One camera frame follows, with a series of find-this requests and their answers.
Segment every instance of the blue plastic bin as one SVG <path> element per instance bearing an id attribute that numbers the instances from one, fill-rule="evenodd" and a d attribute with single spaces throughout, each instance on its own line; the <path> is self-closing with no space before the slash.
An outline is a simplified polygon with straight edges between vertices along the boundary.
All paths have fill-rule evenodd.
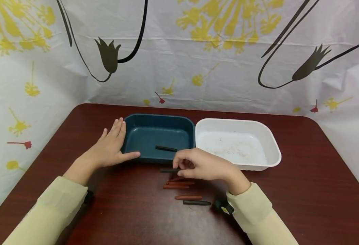
<path id="1" fill-rule="evenodd" d="M 126 137 L 121 151 L 139 151 L 137 161 L 171 164 L 175 152 L 157 150 L 156 145 L 177 150 L 195 147 L 194 124 L 186 117 L 132 114 L 125 122 Z"/>

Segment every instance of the white plastic bin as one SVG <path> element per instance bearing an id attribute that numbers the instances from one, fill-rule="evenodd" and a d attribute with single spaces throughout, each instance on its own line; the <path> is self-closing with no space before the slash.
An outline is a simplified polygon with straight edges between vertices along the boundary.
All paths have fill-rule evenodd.
<path id="1" fill-rule="evenodd" d="M 196 147 L 241 170 L 262 171 L 282 159 L 271 130 L 257 121 L 206 118 L 196 124 L 195 136 Z"/>

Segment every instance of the sleeve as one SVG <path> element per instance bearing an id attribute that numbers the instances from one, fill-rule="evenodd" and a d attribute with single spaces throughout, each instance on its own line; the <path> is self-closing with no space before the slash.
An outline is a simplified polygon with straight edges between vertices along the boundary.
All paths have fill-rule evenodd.
<path id="1" fill-rule="evenodd" d="M 3 245 L 53 245 L 79 211 L 87 187 L 57 177 Z"/>
<path id="2" fill-rule="evenodd" d="M 252 183 L 242 194 L 227 193 L 233 216 L 254 245 L 298 245 L 260 187 Z"/>

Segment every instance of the wrist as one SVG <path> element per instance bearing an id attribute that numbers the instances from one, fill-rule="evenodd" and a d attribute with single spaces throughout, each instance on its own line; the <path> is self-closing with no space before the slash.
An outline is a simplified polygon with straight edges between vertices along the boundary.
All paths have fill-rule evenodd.
<path id="1" fill-rule="evenodd" d="M 78 158 L 64 173 L 63 177 L 74 183 L 86 186 L 88 180 L 96 170 L 95 166 L 95 164 Z"/>
<path id="2" fill-rule="evenodd" d="M 234 168 L 229 171 L 228 175 L 224 179 L 224 182 L 228 187 L 229 193 L 236 196 L 247 191 L 250 188 L 251 183 L 241 172 L 241 170 L 239 170 L 234 165 L 233 167 Z"/>

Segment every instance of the table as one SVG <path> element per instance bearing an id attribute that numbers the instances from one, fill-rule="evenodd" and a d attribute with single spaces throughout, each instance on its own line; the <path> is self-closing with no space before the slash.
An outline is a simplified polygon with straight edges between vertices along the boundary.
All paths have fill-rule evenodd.
<path id="1" fill-rule="evenodd" d="M 272 201 L 301 245 L 359 244 L 359 183 L 316 122 L 299 116 L 190 111 L 82 104 L 74 108 L 0 207 L 0 244 L 40 194 L 110 128 L 133 113 L 256 120 L 273 132 L 282 162 L 244 172 Z M 123 164 L 92 178 L 94 201 L 82 208 L 58 244 L 250 244 L 234 219 L 208 207 L 184 206 L 177 194 L 224 195 L 219 181 L 197 181 L 189 190 L 162 190 L 168 174 L 159 165 Z"/>

